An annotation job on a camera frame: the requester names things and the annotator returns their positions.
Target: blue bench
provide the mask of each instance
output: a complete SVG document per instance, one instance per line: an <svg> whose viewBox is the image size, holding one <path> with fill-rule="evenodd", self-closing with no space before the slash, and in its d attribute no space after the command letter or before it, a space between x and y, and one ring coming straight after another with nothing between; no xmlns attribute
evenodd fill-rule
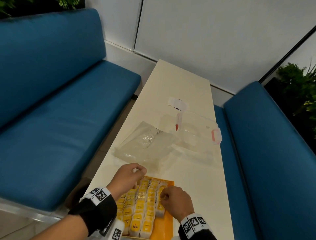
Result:
<svg viewBox="0 0 316 240"><path fill-rule="evenodd" d="M0 197L54 211L140 76L103 60L98 12L0 22Z"/></svg>
<svg viewBox="0 0 316 240"><path fill-rule="evenodd" d="M215 106L235 240L316 238L316 156L254 82Z"/></svg>

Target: clear plastic bag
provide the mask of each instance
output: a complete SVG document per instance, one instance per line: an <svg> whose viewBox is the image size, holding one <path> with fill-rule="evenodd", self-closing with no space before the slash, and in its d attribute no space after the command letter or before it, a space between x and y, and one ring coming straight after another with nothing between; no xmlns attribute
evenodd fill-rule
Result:
<svg viewBox="0 0 316 240"><path fill-rule="evenodd" d="M137 162L149 172L159 173L160 160L172 151L177 137L142 121L114 151L114 156L128 163Z"/></svg>

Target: person's left hand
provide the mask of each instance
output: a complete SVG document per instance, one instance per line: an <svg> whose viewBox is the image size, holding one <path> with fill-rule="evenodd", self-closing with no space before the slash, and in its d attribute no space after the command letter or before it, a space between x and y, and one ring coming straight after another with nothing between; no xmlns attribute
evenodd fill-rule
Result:
<svg viewBox="0 0 316 240"><path fill-rule="evenodd" d="M125 164L119 168L106 188L110 191L114 200L117 201L121 195L132 189L146 173L147 169L138 163Z"/></svg>

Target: table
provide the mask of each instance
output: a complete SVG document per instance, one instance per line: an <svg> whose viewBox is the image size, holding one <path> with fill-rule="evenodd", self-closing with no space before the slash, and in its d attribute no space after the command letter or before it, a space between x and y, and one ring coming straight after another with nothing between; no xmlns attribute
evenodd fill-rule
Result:
<svg viewBox="0 0 316 240"><path fill-rule="evenodd" d="M161 119L167 115L176 116L179 112L167 105L169 97L188 102L190 111L216 120L209 81L159 60L86 194L95 187L106 186L118 168L125 164L113 156L114 148L119 146L141 121L164 131ZM176 186L186 191L192 198L195 212L203 215L217 240L234 239L219 145L215 146L214 160L210 164L196 162L172 152L163 163L160 173L153 177L173 180ZM179 226L174 219L174 236L178 235Z"/></svg>

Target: blue backrest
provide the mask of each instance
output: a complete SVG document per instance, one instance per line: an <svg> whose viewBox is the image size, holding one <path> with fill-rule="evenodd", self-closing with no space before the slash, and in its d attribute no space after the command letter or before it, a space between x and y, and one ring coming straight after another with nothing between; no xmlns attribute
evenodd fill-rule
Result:
<svg viewBox="0 0 316 240"><path fill-rule="evenodd" d="M315 154L258 82L224 109L264 239L315 239Z"/></svg>
<svg viewBox="0 0 316 240"><path fill-rule="evenodd" d="M0 127L105 55L95 9L0 21Z"/></svg>

